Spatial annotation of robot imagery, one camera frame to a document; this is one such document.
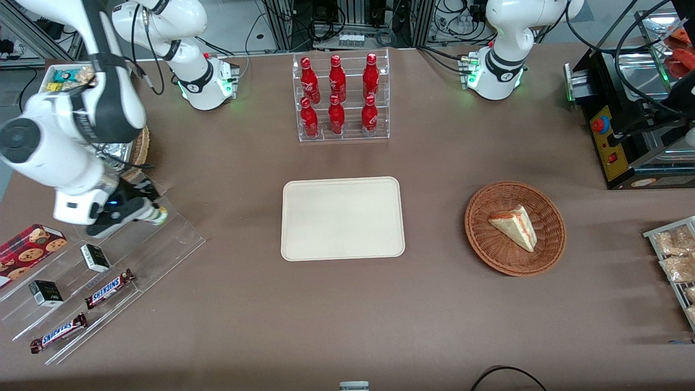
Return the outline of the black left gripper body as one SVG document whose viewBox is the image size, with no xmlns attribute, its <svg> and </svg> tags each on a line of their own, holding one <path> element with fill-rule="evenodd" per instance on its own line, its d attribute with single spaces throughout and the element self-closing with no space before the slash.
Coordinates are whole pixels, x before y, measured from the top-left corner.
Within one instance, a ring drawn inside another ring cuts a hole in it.
<svg viewBox="0 0 695 391">
<path fill-rule="evenodd" d="M 694 70 L 690 70 L 671 86 L 668 108 L 687 118 L 694 118 Z"/>
</svg>

